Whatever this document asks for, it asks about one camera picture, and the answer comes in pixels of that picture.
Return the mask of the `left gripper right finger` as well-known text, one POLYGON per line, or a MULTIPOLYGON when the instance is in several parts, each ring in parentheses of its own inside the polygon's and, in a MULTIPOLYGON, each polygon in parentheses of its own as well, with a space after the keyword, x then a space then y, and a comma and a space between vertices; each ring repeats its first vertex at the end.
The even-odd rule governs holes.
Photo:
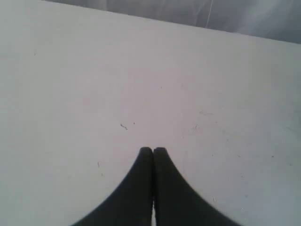
POLYGON ((237 226, 201 196, 182 177, 166 148, 153 151, 153 197, 158 226, 237 226))

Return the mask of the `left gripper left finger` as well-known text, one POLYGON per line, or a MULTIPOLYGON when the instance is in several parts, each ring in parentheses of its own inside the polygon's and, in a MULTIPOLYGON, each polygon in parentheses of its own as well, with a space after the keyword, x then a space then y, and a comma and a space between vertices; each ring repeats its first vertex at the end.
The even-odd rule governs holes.
POLYGON ((150 226, 153 208, 153 152, 142 147, 117 188, 75 226, 150 226))

